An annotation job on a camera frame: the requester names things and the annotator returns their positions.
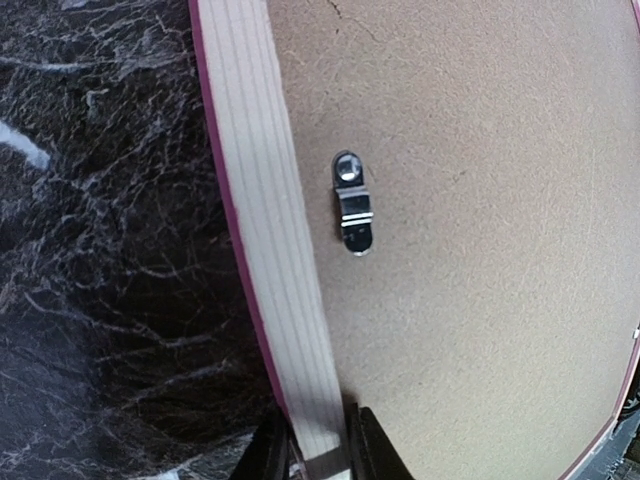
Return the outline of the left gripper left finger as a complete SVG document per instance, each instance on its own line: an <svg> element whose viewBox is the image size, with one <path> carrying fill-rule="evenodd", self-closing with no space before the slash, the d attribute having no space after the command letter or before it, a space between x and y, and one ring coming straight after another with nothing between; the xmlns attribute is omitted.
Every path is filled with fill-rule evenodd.
<svg viewBox="0 0 640 480"><path fill-rule="evenodd" d="M289 425L274 410L259 425L233 470L230 480L285 480L289 478Z"/></svg>

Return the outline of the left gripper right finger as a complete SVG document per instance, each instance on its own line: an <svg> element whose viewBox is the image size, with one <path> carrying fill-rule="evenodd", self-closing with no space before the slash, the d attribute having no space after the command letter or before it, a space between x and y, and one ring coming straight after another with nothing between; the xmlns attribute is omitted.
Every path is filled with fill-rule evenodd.
<svg viewBox="0 0 640 480"><path fill-rule="evenodd" d="M357 480L414 480L369 407L347 409L352 477Z"/></svg>

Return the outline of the brown cardboard backing board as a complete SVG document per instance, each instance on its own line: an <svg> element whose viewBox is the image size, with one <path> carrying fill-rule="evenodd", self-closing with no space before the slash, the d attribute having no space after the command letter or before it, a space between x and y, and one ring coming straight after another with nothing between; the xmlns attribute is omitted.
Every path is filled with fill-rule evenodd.
<svg viewBox="0 0 640 480"><path fill-rule="evenodd" d="M566 479L639 322L627 1L268 5L334 358L419 479ZM332 162L364 166L343 244Z"/></svg>

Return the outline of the pink wooden picture frame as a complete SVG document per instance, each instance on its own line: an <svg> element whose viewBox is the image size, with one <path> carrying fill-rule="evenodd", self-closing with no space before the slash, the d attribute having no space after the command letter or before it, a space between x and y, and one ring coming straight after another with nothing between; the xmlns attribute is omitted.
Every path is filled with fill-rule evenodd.
<svg viewBox="0 0 640 480"><path fill-rule="evenodd" d="M209 135L240 275L272 388L307 479L354 479L281 64L272 1L191 5ZM609 440L639 358L639 322L620 407L566 479Z"/></svg>

